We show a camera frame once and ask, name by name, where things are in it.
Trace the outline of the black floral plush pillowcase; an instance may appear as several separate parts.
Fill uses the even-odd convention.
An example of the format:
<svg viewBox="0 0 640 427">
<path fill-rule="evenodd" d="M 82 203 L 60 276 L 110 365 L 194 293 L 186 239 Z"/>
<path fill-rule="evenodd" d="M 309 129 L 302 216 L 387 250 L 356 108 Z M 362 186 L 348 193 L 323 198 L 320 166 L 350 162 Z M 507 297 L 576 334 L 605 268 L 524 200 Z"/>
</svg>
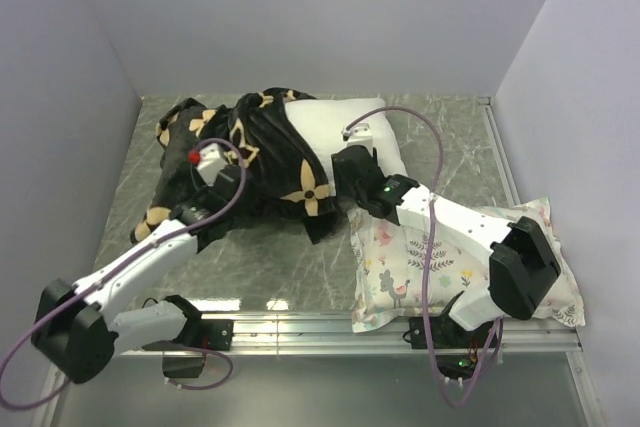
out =
<svg viewBox="0 0 640 427">
<path fill-rule="evenodd" d="M 289 120 L 286 110 L 309 94 L 271 87 L 243 95 L 234 106 L 210 108 L 194 98 L 173 106 L 157 122 L 155 137 L 163 153 L 154 196 L 130 231 L 131 244 L 147 238 L 179 203 L 202 186 L 189 155 L 197 144 L 221 138 L 232 164 L 242 162 L 260 194 L 255 216 L 299 220 L 314 244 L 329 237 L 340 219 L 329 169 Z"/>
</svg>

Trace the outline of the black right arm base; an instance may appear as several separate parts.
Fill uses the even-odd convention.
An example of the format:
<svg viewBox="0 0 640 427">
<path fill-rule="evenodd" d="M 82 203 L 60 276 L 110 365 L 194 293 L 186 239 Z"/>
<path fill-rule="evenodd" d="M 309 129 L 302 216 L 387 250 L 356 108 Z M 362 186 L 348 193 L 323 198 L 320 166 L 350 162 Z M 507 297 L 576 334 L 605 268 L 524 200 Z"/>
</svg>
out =
<svg viewBox="0 0 640 427">
<path fill-rule="evenodd" d="M 439 372 L 446 378 L 468 380 L 475 373 L 479 362 L 481 348 L 489 337 L 489 331 L 493 327 L 492 322 L 482 324 L 474 331 L 466 331 L 454 322 L 449 313 L 454 303 L 462 295 L 457 294 L 445 306 L 438 316 L 429 317 L 431 338 L 435 350 L 463 350 L 460 355 L 436 354 L 436 363 Z M 409 329 L 403 333 L 403 340 L 411 345 L 413 350 L 428 349 L 426 334 L 422 317 L 410 317 Z M 502 341 L 503 321 L 500 321 L 496 334 L 491 337 L 489 345 L 494 350 L 491 358 L 483 361 L 482 373 L 497 359 L 497 354 Z"/>
</svg>

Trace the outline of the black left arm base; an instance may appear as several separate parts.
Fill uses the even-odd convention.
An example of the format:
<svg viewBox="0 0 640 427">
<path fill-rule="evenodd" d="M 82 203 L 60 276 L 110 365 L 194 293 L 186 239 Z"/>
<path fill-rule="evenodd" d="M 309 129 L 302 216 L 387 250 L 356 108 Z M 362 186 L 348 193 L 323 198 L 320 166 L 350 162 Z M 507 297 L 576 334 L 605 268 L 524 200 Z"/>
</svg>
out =
<svg viewBox="0 0 640 427">
<path fill-rule="evenodd" d="M 227 381 L 234 370 L 227 353 L 231 350 L 234 322 L 230 319 L 199 320 L 185 334 L 172 340 L 155 341 L 144 352 L 162 355 L 162 373 L 170 383 L 204 380 L 211 373 L 215 385 Z"/>
</svg>

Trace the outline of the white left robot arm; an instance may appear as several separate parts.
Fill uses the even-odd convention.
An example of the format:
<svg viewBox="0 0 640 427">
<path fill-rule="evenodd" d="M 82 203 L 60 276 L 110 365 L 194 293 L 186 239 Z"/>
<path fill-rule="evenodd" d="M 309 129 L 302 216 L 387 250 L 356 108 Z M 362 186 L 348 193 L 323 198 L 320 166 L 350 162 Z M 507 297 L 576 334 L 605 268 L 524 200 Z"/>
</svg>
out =
<svg viewBox="0 0 640 427">
<path fill-rule="evenodd" d="M 41 293 L 32 345 L 74 384 L 95 378 L 117 355 L 164 343 L 202 350 L 208 338 L 201 312 L 172 295 L 130 311 L 129 302 L 170 270 L 223 238 L 249 210 L 251 176 L 224 167 L 210 186 L 179 204 L 145 240 L 102 270 L 74 283 L 57 279 Z"/>
</svg>

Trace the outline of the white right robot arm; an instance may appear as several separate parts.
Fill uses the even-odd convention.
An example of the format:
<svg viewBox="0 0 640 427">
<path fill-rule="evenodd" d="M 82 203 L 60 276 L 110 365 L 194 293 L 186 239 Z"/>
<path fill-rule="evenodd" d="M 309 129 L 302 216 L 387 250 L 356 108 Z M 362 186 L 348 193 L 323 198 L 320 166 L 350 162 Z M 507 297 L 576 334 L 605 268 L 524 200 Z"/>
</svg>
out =
<svg viewBox="0 0 640 427">
<path fill-rule="evenodd" d="M 419 230 L 430 243 L 449 243 L 486 268 L 486 286 L 459 292 L 438 314 L 449 345 L 465 345 L 476 329 L 500 318 L 531 319 L 559 278 L 561 263 L 535 220 L 487 216 L 406 176 L 386 176 L 374 153 L 362 145 L 331 159 L 338 192 L 372 217 Z"/>
</svg>

